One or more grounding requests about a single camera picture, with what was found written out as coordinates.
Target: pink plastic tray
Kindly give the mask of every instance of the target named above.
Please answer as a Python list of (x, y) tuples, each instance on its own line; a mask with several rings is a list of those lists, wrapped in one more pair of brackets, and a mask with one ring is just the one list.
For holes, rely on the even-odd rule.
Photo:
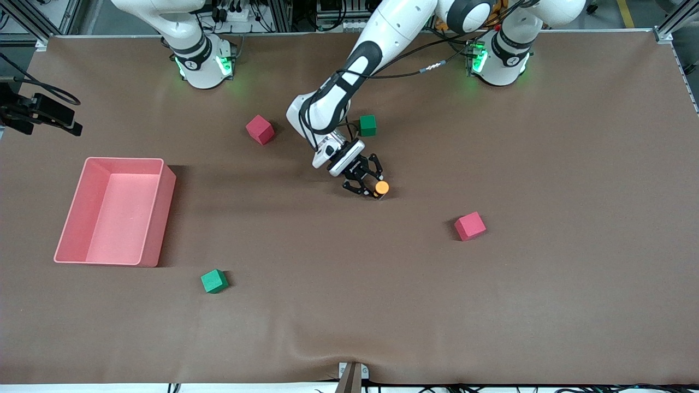
[(86, 159), (54, 261), (157, 265), (174, 188), (159, 158)]

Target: robotic arm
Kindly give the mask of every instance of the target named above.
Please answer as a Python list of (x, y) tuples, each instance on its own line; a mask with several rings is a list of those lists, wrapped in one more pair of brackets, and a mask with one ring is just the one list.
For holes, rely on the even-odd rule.
[(198, 89), (210, 89), (233, 75), (231, 43), (215, 34), (204, 34), (189, 12), (204, 7), (205, 0), (112, 0), (156, 29), (175, 53), (180, 74)]
[[(460, 32), (481, 27), (491, 13), (493, 0), (384, 0), (367, 22), (345, 65), (313, 93), (297, 96), (287, 110), (287, 119), (315, 151), (313, 166), (325, 162), (332, 176), (345, 175), (343, 187), (357, 194), (383, 196), (370, 190), (367, 175), (383, 180), (376, 155), (361, 155), (365, 145), (348, 141), (336, 127), (345, 119), (350, 99), (377, 70), (398, 56), (420, 32), (432, 15), (449, 21)], [(372, 161), (375, 170), (368, 162)]]
[[(376, 155), (369, 158), (362, 156), (364, 143), (359, 139), (348, 141), (337, 129), (347, 115), (350, 99), (368, 76), (398, 56), (415, 39), (432, 15), (446, 21), (455, 32), (465, 34), (487, 22), (493, 3), (494, 0), (383, 0), (367, 22), (345, 65), (317, 91), (297, 96), (287, 110), (289, 123), (315, 151), (313, 166), (320, 168), (329, 162), (327, 169), (332, 176), (345, 176), (345, 189), (375, 198), (383, 197), (383, 190), (379, 190), (379, 187), (371, 190), (364, 181), (367, 176), (383, 180)], [(522, 8), (527, 7), (526, 10), (515, 10), (505, 18), (502, 29), (497, 32), (511, 31), (512, 36), (502, 33), (498, 38), (493, 38), (502, 40), (506, 46), (484, 45), (477, 70), (474, 62), (474, 71), (493, 85), (514, 82), (524, 71), (528, 49), (541, 29), (540, 17), (551, 25), (569, 23), (577, 17), (584, 3), (584, 0), (529, 0), (527, 4), (521, 3)], [(505, 49), (514, 50), (513, 56), (518, 59), (514, 66), (524, 59), (515, 70), (514, 78), (510, 77), (513, 75), (514, 66), (511, 63), (514, 61), (507, 60), (512, 56), (506, 53), (511, 51)], [(503, 60), (504, 66), (498, 66), (495, 60), (486, 62), (491, 53), (506, 58)], [(375, 170), (369, 168), (369, 161), (374, 163)]]

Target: orange object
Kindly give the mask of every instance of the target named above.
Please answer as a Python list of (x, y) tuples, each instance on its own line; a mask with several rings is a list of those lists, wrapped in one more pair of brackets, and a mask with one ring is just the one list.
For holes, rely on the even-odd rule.
[(386, 194), (389, 191), (389, 183), (384, 182), (383, 180), (376, 183), (376, 187), (374, 187), (374, 192), (379, 195)]

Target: red cube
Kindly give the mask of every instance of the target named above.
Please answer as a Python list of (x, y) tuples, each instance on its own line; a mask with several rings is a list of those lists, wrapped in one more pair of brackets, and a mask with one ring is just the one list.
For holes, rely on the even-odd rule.
[(260, 145), (269, 142), (274, 136), (272, 125), (260, 115), (255, 116), (251, 122), (247, 123), (245, 128), (247, 129), (247, 133)]
[(459, 218), (454, 226), (462, 241), (467, 241), (485, 232), (485, 224), (477, 211)]

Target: green led light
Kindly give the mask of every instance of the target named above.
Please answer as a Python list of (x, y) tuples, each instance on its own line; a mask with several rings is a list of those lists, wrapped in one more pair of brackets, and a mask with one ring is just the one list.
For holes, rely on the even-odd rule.
[(216, 62), (219, 64), (219, 68), (221, 68), (221, 72), (224, 75), (229, 75), (231, 73), (231, 60), (216, 56)]
[(473, 59), (473, 71), (480, 72), (486, 60), (488, 60), (488, 51), (481, 49), (481, 53)]
[(523, 73), (526, 70), (526, 61), (529, 60), (529, 54), (522, 61), (522, 67), (519, 69), (519, 73)]
[(182, 70), (182, 64), (180, 63), (180, 60), (175, 57), (175, 63), (177, 64), (177, 68), (180, 69), (180, 75), (184, 78), (185, 77), (185, 71)]

